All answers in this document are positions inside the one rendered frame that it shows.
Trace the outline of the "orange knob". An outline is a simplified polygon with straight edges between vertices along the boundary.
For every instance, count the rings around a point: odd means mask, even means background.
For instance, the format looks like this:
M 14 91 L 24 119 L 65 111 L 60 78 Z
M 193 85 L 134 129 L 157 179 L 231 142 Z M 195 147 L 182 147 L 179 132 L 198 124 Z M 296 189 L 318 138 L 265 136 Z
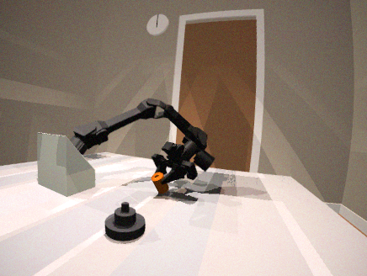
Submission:
M 152 182 L 155 184 L 158 193 L 165 194 L 168 191 L 168 184 L 161 184 L 162 179 L 164 176 L 161 172 L 157 172 L 154 175 L 152 175 Z

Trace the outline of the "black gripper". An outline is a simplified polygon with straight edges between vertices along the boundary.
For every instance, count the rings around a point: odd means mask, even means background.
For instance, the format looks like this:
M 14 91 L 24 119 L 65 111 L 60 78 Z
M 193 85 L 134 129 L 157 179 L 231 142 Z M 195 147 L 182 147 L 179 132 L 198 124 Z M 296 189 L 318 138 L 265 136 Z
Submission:
M 152 161 L 157 168 L 155 173 L 162 173 L 162 175 L 167 175 L 162 179 L 161 184 L 170 183 L 174 180 L 178 180 L 180 178 L 185 178 L 185 174 L 187 173 L 187 178 L 195 180 L 198 176 L 198 172 L 194 165 L 194 162 L 190 162 L 191 154 L 187 149 L 184 148 L 184 156 L 180 162 L 177 162 L 175 157 L 168 156 L 168 160 L 164 158 L 162 155 L 154 154 L 152 156 Z M 170 172 L 167 172 L 166 169 L 172 168 Z M 155 174 L 154 173 L 154 174 Z

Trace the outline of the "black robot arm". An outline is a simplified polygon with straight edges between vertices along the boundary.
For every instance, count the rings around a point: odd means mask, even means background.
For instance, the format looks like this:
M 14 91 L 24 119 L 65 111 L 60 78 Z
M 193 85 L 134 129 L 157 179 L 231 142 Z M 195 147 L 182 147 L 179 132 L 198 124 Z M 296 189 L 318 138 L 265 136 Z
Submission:
M 156 107 L 161 107 L 164 111 L 155 112 Z M 166 142 L 162 150 L 170 157 L 175 157 L 180 162 L 184 157 L 184 148 L 189 151 L 191 158 L 194 157 L 194 164 L 204 170 L 214 163 L 215 158 L 210 155 L 205 148 L 207 147 L 207 134 L 198 127 L 193 127 L 181 114 L 179 114 L 172 105 L 164 104 L 162 101 L 154 98 L 146 98 L 140 104 L 123 114 L 119 114 L 105 121 L 96 120 L 94 122 L 74 127 L 74 136 L 69 140 L 83 155 L 87 149 L 97 144 L 102 144 L 109 140 L 110 132 L 115 131 L 124 125 L 128 125 L 137 119 L 159 119 L 168 118 L 185 137 L 183 145 Z M 168 159 L 167 156 L 167 159 Z

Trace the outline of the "dark grey stepped pedestal with shaft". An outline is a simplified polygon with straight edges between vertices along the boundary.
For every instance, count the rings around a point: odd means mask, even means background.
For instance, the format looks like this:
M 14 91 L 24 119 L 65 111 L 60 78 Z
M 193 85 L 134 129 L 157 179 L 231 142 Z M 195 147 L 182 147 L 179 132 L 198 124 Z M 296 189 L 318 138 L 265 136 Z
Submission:
M 146 229 L 145 218 L 136 213 L 129 203 L 122 202 L 121 207 L 106 217 L 105 233 L 109 238 L 117 241 L 131 241 L 144 234 Z

